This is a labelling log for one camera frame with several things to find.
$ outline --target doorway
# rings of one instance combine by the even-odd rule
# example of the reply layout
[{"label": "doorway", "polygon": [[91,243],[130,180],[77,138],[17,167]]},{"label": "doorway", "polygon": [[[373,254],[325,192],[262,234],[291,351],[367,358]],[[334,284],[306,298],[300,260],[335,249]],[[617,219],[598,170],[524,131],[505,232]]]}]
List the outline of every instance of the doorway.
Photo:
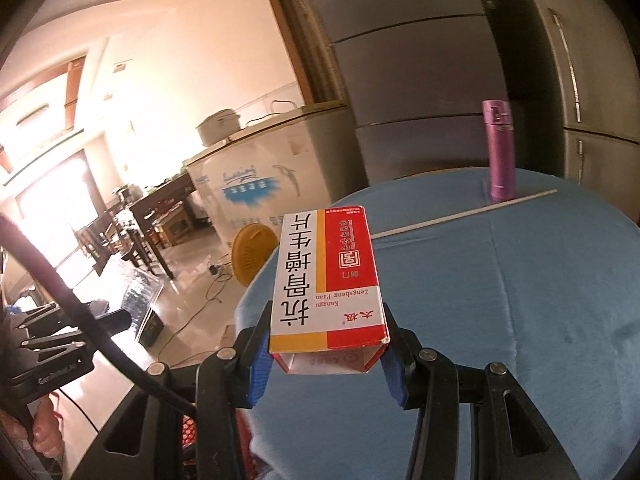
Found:
[{"label": "doorway", "polygon": [[84,150],[61,162],[17,196],[25,236],[73,288],[93,270],[75,231],[104,211]]}]

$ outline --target black cable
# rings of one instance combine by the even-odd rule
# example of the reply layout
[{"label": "black cable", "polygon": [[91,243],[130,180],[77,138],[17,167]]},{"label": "black cable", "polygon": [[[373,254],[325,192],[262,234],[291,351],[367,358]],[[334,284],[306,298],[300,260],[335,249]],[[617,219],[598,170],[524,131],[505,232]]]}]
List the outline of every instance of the black cable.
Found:
[{"label": "black cable", "polygon": [[190,355],[189,357],[184,358],[182,361],[178,361],[177,363],[172,364],[171,366],[169,366],[169,368],[175,368],[175,367],[181,365],[182,363],[187,362],[189,359],[193,359],[194,357],[198,357],[199,355],[202,355],[202,354],[213,354],[214,352],[217,352],[217,351],[218,350],[203,350],[202,352],[198,352],[197,354]]},{"label": "black cable", "polygon": [[296,108],[298,108],[298,105],[295,104],[295,102],[289,101],[288,99],[274,99],[273,101],[271,101],[271,104],[269,105],[269,110],[271,110],[272,112],[273,112],[273,104],[274,103],[291,103],[293,105],[293,109],[294,110]]},{"label": "black cable", "polygon": [[146,394],[163,400],[174,410],[196,419],[195,407],[184,397],[155,381],[132,361],[96,321],[87,306],[66,286],[56,270],[13,222],[0,214],[0,245],[4,246],[35,280],[45,288],[107,361]]},{"label": "black cable", "polygon": [[[60,415],[60,396],[55,394],[56,400],[56,413]],[[62,435],[62,457],[60,457],[60,467],[64,470],[65,468],[65,458],[66,458],[66,444],[65,444],[65,417],[60,416],[60,435]]]},{"label": "black cable", "polygon": [[89,415],[86,414],[85,410],[83,410],[80,407],[80,404],[78,404],[71,397],[69,397],[68,393],[66,393],[62,388],[58,388],[58,391],[61,394],[63,394],[69,400],[69,402],[71,402],[78,409],[78,411],[80,411],[80,413],[82,413],[84,415],[84,418],[89,422],[89,424],[92,426],[92,428],[94,428],[95,433],[100,433],[100,430],[98,429],[98,427],[94,424],[94,422],[91,420]]},{"label": "black cable", "polygon": [[[198,311],[193,314],[188,320],[187,322],[182,325],[176,332],[174,332],[172,334],[172,336],[167,340],[166,343],[164,343],[164,345],[162,345],[162,348],[160,349],[160,351],[158,352],[158,361],[160,360],[160,355],[162,354],[162,352],[164,351],[164,349],[167,347],[167,345],[173,341],[175,339],[175,337],[182,332],[185,328],[187,328],[188,324],[193,321],[193,319],[199,314],[201,313],[205,307],[209,304],[210,301],[216,300],[219,296],[219,294],[224,290],[226,282],[228,282],[230,279],[232,278],[231,274],[220,274],[219,276],[216,277],[215,280],[213,280],[213,282],[211,282],[211,284],[209,285],[209,288],[207,289],[207,291],[205,292],[205,302],[204,305],[201,306]],[[222,282],[222,286],[220,287],[220,290],[217,291],[211,298],[209,297],[209,293],[211,291],[211,287],[214,286],[216,283]]]},{"label": "black cable", "polygon": [[269,117],[269,116],[272,116],[272,115],[281,115],[281,113],[279,113],[279,112],[273,112],[273,113],[271,113],[271,114],[263,115],[262,117],[258,117],[258,118],[255,118],[255,119],[251,119],[250,121],[247,121],[247,122],[246,122],[246,124],[245,124],[245,126],[244,126],[244,127],[246,128],[247,126],[249,126],[249,123],[253,123],[253,122],[255,122],[255,121],[259,121],[260,119],[264,119],[265,117]]}]

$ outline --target blue tablecloth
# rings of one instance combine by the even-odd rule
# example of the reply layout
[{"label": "blue tablecloth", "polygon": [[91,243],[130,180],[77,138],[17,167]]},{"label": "blue tablecloth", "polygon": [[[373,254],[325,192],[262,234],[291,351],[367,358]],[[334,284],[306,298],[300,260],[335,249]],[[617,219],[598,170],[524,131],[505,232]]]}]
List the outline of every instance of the blue tablecloth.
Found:
[{"label": "blue tablecloth", "polygon": [[[521,171],[517,195],[557,194],[374,242],[398,325],[458,364],[505,362],[580,477],[610,479],[640,438],[640,230],[567,180]],[[488,170],[385,182],[338,202],[372,233],[491,203]],[[251,326],[273,293],[276,256],[237,310]],[[368,374],[286,376],[277,365],[248,412],[270,480],[403,479],[416,412]],[[469,471],[462,407],[458,478]]]}]

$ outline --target person's hand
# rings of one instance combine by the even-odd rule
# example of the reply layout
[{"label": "person's hand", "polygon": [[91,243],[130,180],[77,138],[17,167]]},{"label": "person's hand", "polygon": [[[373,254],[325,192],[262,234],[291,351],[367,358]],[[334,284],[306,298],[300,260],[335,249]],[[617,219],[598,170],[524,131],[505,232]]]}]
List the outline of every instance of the person's hand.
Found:
[{"label": "person's hand", "polygon": [[[0,410],[0,424],[7,434],[13,438],[27,438],[27,430],[15,420]],[[58,426],[58,420],[53,414],[53,402],[49,396],[42,397],[33,417],[33,449],[48,458],[62,453],[64,442]]]}]

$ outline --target refrigerator handle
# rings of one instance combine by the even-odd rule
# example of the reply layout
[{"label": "refrigerator handle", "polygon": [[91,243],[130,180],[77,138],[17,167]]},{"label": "refrigerator handle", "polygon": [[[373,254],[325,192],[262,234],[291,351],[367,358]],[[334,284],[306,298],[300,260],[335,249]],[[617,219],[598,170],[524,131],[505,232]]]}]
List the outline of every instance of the refrigerator handle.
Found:
[{"label": "refrigerator handle", "polygon": [[560,33],[560,39],[562,40],[562,46],[564,47],[564,53],[566,54],[566,60],[569,64],[569,72],[571,73],[571,83],[574,86],[574,101],[575,101],[575,120],[579,123],[582,122],[580,118],[580,96],[578,95],[578,83],[575,80],[575,70],[574,64],[571,61],[571,53],[569,53],[569,45],[566,42],[566,37],[564,36],[564,28],[562,28],[562,22],[560,21],[560,17],[558,14],[548,7],[549,12],[551,12],[551,16],[554,19],[554,23],[558,28],[558,32]]},{"label": "refrigerator handle", "polygon": [[578,139],[578,157],[580,165],[578,166],[578,186],[582,185],[582,172],[584,171],[584,143]]}]

